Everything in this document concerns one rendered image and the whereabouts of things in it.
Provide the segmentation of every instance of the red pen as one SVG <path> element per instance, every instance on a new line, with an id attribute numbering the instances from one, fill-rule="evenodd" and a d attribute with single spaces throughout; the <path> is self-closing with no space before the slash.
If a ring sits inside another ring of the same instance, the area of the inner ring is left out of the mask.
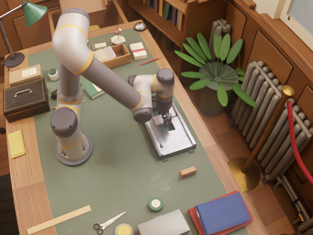
<path id="1" fill-rule="evenodd" d="M 156 59 L 153 59 L 153 60 L 149 60 L 149 61 L 147 61 L 147 62 L 145 62 L 145 63 L 140 64 L 140 65 L 145 65 L 145 64 L 147 64 L 147 63 L 150 63 L 150 62 L 155 61 L 155 60 L 158 60 L 158 59 L 161 59 L 161 57 L 156 58 Z"/>

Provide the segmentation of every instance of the red rope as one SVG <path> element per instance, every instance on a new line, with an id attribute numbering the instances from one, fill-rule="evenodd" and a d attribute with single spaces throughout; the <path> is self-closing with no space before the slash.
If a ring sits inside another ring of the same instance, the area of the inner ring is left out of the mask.
<path id="1" fill-rule="evenodd" d="M 288 110 L 289 134 L 290 134 L 290 141 L 291 141 L 293 154 L 294 154 L 295 159 L 297 160 L 301 170 L 303 171 L 304 175 L 307 177 L 309 182 L 313 185 L 313 177 L 309 173 L 308 169 L 305 167 L 305 165 L 304 165 L 304 163 L 300 157 L 300 154 L 298 152 L 298 148 L 297 148 L 297 145 L 295 142 L 291 101 L 287 101 L 287 110 Z"/>

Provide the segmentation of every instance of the scissors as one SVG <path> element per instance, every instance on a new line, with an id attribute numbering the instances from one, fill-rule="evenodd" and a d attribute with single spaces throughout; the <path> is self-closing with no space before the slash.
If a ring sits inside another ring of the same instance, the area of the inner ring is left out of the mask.
<path id="1" fill-rule="evenodd" d="M 108 221 L 104 222 L 103 224 L 94 224 L 93 228 L 95 230 L 97 230 L 97 234 L 98 235 L 102 235 L 103 234 L 103 230 L 109 226 L 110 224 L 112 224 L 114 221 L 116 221 L 118 218 L 120 218 L 123 214 L 125 214 L 126 211 L 124 211 L 123 213 L 117 215 L 116 217 L 113 217 L 112 219 L 109 219 Z"/>

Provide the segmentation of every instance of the green desk mat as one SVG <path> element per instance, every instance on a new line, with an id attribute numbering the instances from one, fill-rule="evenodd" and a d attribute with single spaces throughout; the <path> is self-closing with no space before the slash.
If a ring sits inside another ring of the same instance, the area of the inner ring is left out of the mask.
<path id="1" fill-rule="evenodd" d="M 140 34 L 133 29 L 120 33 L 126 38 L 125 46 L 143 42 Z M 91 44 L 109 40 L 114 33 L 89 39 Z M 148 58 L 134 61 L 112 69 L 125 81 L 135 74 L 157 73 L 155 62 L 140 66 L 152 59 L 146 45 Z M 29 66 L 41 64 L 43 76 L 49 91 L 54 91 L 60 81 L 51 82 L 48 71 L 60 69 L 59 60 L 52 49 L 28 56 Z M 197 232 L 188 216 L 188 209 L 226 194 L 226 191 L 206 155 L 199 139 L 184 115 L 177 100 L 174 102 L 185 120 L 197 147 L 194 153 L 183 153 L 158 160 L 144 124 L 133 120 L 132 112 L 107 94 L 91 100 L 84 92 L 81 129 L 93 141 L 93 154 L 84 164 L 70 167 L 60 163 L 54 152 L 56 139 L 51 130 L 50 118 L 53 110 L 35 116 L 35 126 L 45 186 L 53 218 L 86 205 L 92 211 L 56 225 L 58 235 L 96 235 L 94 223 L 104 223 L 112 217 L 127 213 L 108 226 L 104 235 L 113 235 L 118 224 L 128 223 L 137 232 L 137 224 L 180 209 L 191 229 L 189 235 Z M 51 108 L 56 101 L 49 98 Z M 197 174 L 180 179 L 179 171 L 191 166 Z M 164 207 L 159 212 L 151 211 L 148 201 L 160 197 Z M 241 228 L 232 235 L 247 235 Z"/>

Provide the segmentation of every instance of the box handle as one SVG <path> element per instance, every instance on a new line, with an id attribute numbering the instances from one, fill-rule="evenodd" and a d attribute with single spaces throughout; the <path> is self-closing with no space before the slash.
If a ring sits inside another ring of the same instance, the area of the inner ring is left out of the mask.
<path id="1" fill-rule="evenodd" d="M 27 91 L 29 91 L 29 93 L 32 93 L 31 89 L 27 89 L 25 91 L 16 92 L 14 97 L 18 97 L 18 94 L 23 93 L 23 92 L 27 92 Z"/>

